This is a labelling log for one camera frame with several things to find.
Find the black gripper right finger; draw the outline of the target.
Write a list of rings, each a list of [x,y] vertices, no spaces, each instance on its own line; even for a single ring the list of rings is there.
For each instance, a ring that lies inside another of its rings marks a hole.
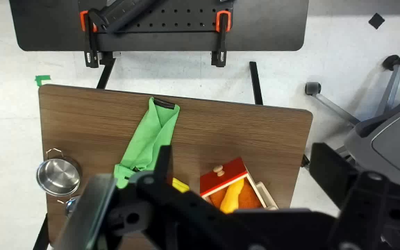
[[[329,232],[327,248],[400,250],[400,186],[378,172],[363,172]]]

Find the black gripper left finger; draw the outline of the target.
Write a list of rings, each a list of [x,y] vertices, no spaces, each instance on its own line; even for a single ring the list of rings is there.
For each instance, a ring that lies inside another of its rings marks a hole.
[[[166,219],[145,189],[171,186],[172,148],[163,146],[153,171],[132,175],[125,189],[109,173],[89,179],[86,189],[53,243],[54,250],[120,250],[127,235],[142,233],[154,247],[166,248]]]

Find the black pegboard robot base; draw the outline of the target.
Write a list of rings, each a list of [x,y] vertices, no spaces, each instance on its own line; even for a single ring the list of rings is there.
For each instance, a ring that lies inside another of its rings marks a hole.
[[[9,0],[16,37],[25,51],[81,51],[79,15],[114,0]],[[117,33],[99,33],[103,51],[209,51],[216,15],[231,14],[225,46],[234,51],[296,51],[303,47],[309,0],[160,0]]]

